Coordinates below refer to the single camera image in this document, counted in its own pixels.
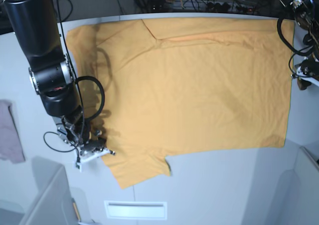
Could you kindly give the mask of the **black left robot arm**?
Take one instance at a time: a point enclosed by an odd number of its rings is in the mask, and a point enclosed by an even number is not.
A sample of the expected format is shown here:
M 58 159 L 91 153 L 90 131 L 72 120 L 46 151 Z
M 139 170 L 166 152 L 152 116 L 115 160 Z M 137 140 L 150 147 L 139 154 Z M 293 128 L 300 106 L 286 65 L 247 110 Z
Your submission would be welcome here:
M 315 0 L 279 0 L 284 11 L 277 21 L 277 33 L 280 40 L 293 53 L 288 67 L 292 79 L 297 81 L 299 90 L 319 85 L 319 5 Z M 302 49 L 295 49 L 282 32 L 282 23 L 286 15 L 292 13 L 297 25 L 307 34 L 303 38 Z

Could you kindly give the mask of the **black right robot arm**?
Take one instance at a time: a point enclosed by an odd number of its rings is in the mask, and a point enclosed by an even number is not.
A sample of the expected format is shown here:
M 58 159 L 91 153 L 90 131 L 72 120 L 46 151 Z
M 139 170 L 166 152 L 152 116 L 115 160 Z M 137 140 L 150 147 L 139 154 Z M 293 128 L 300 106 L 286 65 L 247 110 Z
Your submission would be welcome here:
M 106 147 L 100 130 L 91 130 L 98 116 L 84 115 L 79 88 L 81 81 L 94 82 L 101 95 L 104 89 L 92 76 L 78 77 L 70 61 L 59 6 L 56 0 L 3 0 L 13 31 L 29 63 L 30 82 L 46 113 L 56 120 L 57 134 L 79 157 L 114 154 Z

